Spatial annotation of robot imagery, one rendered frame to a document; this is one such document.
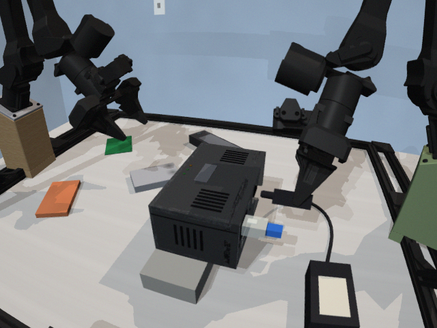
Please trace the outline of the green flat square tile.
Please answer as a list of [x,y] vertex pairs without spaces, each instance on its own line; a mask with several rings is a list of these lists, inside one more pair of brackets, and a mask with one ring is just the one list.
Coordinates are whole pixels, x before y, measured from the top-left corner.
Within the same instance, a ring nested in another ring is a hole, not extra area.
[[132,152],[132,136],[127,136],[125,141],[120,141],[116,138],[107,139],[104,155],[119,154],[124,152]]

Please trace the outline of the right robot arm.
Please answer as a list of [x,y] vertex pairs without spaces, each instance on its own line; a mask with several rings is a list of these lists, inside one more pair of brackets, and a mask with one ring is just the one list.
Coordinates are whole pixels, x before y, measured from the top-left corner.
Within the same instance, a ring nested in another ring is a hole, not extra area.
[[[310,91],[318,92],[326,77],[319,100],[335,101],[354,115],[360,96],[368,97],[377,88],[371,77],[362,78],[349,71],[340,72],[333,68],[346,67],[361,71],[373,68],[380,62],[391,2],[363,0],[339,49],[330,51],[326,57],[292,42],[274,82],[308,96]],[[404,86],[407,86],[412,103],[420,108],[423,115],[428,115],[426,133],[429,153],[432,153],[433,159],[437,159],[437,0],[425,0],[422,48],[416,60],[407,62]],[[317,104],[313,111],[309,111],[301,109],[295,98],[286,98],[281,108],[273,110],[272,133],[301,135],[306,125],[317,123],[318,113]]]

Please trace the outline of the orange flat rectangular slab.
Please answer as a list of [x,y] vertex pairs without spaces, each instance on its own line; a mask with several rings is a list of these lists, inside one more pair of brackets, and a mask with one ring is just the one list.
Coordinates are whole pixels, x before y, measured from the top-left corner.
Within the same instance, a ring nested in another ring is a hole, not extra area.
[[36,218],[67,217],[80,185],[80,180],[52,182],[35,213]]

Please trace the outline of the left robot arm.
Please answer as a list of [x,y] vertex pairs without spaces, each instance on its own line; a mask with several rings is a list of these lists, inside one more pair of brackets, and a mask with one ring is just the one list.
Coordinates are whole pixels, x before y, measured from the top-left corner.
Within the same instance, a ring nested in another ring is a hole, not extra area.
[[[59,63],[54,64],[54,77],[66,75],[74,84],[81,71],[94,65],[90,59],[98,58],[115,35],[108,23],[92,14],[85,14],[72,34],[58,15],[53,0],[27,0],[27,3],[33,17],[34,43],[29,38],[22,1],[0,0],[0,17],[6,39],[4,66],[0,68],[0,84],[3,86],[0,105],[12,113],[33,105],[29,101],[29,82],[35,81],[42,73],[44,59],[62,56]],[[99,67],[97,73],[92,70],[88,74],[102,94],[107,89],[104,85],[114,81],[119,85],[119,78],[132,71],[132,59],[121,54],[105,67]]]

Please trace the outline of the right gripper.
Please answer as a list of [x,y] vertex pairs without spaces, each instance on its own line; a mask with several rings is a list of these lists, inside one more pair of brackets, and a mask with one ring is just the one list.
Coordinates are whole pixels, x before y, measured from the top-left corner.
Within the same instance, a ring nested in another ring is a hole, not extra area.
[[353,123],[353,113],[342,104],[326,99],[318,101],[317,109],[317,123],[305,126],[298,140],[300,145],[295,157],[300,170],[292,200],[296,206],[300,206],[337,169],[332,165],[334,158],[345,163],[352,149],[349,139],[344,136]]

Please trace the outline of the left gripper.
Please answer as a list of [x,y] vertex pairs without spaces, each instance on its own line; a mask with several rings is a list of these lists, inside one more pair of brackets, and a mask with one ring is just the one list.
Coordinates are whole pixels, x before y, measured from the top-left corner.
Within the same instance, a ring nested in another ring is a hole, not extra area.
[[120,104],[119,109],[140,123],[147,124],[147,118],[138,99],[141,82],[138,78],[131,77],[123,80],[119,87],[115,89],[117,83],[114,81],[106,85],[107,89],[101,94],[94,87],[88,74],[92,70],[97,73],[99,68],[95,65],[88,66],[74,80],[76,86],[74,92],[77,95],[83,94],[84,98],[78,100],[75,104],[68,116],[69,122],[76,131],[84,126],[84,130],[89,129],[125,141],[126,136],[109,116],[107,105],[116,102]]

